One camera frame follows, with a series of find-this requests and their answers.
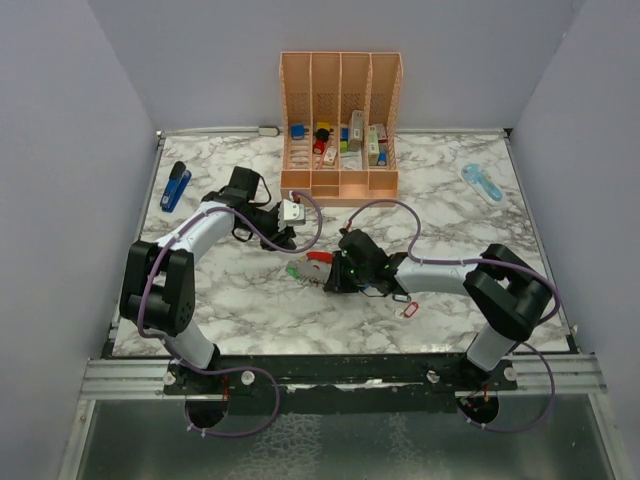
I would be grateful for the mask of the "metal key organizer red handle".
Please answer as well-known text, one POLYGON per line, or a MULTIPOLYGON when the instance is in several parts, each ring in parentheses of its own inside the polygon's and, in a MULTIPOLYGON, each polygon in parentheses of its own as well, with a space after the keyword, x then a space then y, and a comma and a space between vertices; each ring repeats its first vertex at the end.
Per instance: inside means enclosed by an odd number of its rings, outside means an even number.
POLYGON ((332 253, 310 251, 297 259, 290 260, 285 271, 298 282, 324 286, 329 280, 332 261, 332 253))

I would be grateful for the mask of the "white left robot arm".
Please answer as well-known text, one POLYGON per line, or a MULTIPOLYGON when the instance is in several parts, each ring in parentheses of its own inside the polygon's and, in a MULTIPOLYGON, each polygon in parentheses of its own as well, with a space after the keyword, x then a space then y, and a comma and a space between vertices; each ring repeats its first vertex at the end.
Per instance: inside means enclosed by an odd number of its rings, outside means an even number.
POLYGON ((190 364, 186 382, 202 395, 218 388, 221 371, 213 364, 218 347, 193 319, 196 264, 215 243, 239 230, 258 233, 264 250, 294 250, 294 227, 306 220, 298 202, 282 200, 269 210, 257 202, 262 179, 251 169, 236 167, 228 184, 205 195, 174 231, 155 242, 138 240, 128 251, 120 316, 190 364))

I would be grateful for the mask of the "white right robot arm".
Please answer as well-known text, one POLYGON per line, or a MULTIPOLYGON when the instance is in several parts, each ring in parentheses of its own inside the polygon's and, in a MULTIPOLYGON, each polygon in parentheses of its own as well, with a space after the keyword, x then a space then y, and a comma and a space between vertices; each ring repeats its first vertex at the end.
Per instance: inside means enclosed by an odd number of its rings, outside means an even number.
POLYGON ((459 367, 461 383, 472 391, 494 381, 502 357, 530 338, 557 299, 555 287, 502 244, 490 245, 477 258, 427 260, 409 252, 387 254, 359 229, 341 234, 325 291, 347 294, 372 287, 384 297, 445 293, 473 300, 486 325, 459 367))

